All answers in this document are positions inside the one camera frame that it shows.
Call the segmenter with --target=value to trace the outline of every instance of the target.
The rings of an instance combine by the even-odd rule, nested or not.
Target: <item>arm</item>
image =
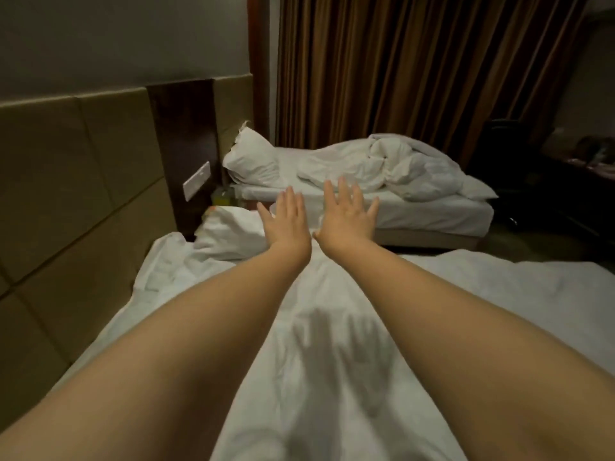
[[[508,311],[373,241],[377,203],[325,187],[323,251],[355,279],[466,455],[607,459],[615,452],[611,375]]]
[[[309,262],[288,189],[270,248],[180,294],[0,436],[2,459],[208,459],[288,288]]]

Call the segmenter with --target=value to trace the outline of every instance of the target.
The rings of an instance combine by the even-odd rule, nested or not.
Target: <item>bed sheet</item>
[[[322,213],[322,191],[319,187],[296,176],[297,162],[306,150],[280,150],[280,174],[286,184],[301,191],[312,228],[318,227]],[[280,189],[244,184],[234,185],[236,194],[244,200],[274,201]],[[474,201],[452,195],[429,202],[408,202],[389,190],[366,193],[365,200],[380,197],[376,227],[380,229],[408,229],[437,231],[464,236],[485,236],[493,219],[493,208],[487,202]]]
[[[527,318],[615,374],[615,277],[601,267],[510,263],[468,251],[403,257]],[[170,298],[233,267],[206,258],[179,233],[158,240],[130,302],[61,382]],[[345,366],[349,356],[364,358]],[[243,458],[465,459],[370,302],[315,243],[237,392],[211,459]]]

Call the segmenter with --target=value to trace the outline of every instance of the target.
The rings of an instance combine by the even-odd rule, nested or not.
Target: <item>brown curtain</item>
[[[390,132],[465,165],[490,118],[545,127],[586,1],[282,0],[276,144]]]

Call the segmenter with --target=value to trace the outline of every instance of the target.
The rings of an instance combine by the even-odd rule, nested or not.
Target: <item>forearm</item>
[[[468,456],[484,455],[483,442],[501,434],[514,443],[556,433],[573,443],[583,428],[568,422],[586,417],[602,425],[611,417],[604,411],[613,409],[611,377],[525,320],[371,241],[343,249],[336,260],[372,302]],[[600,445],[606,432],[594,432]]]
[[[302,268],[272,247],[174,298],[4,433],[0,457],[206,458]]]

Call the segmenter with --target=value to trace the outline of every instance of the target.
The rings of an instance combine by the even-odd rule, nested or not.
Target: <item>electrical outlet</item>
[[[210,176],[211,167],[209,165],[209,162],[206,162],[202,167],[197,170],[196,173],[194,173],[186,180],[186,182],[183,184],[184,197],[186,198],[186,202],[192,199],[194,194],[196,194],[199,189],[203,187],[205,181],[207,181]]]

